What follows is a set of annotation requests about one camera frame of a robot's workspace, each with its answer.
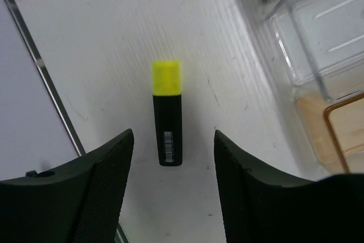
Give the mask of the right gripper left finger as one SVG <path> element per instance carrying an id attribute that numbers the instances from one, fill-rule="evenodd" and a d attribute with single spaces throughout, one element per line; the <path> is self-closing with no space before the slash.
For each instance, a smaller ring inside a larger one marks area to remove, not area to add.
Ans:
<path id="1" fill-rule="evenodd" d="M 113 242 L 133 148 L 127 129 L 61 166 L 1 181 L 1 241 Z"/>

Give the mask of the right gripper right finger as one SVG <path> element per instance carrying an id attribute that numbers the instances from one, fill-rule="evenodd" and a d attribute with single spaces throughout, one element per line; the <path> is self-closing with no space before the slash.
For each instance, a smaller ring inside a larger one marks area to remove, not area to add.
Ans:
<path id="1" fill-rule="evenodd" d="M 363 175 L 299 178 L 221 131 L 214 134 L 214 161 L 227 242 L 363 241 Z"/>

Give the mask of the yellow highlighter marker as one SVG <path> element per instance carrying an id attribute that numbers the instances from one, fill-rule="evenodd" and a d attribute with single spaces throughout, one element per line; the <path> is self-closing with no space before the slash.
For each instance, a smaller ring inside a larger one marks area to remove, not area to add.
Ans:
<path id="1" fill-rule="evenodd" d="M 152 63 L 152 98 L 159 164 L 183 162 L 183 127 L 179 62 Z"/>

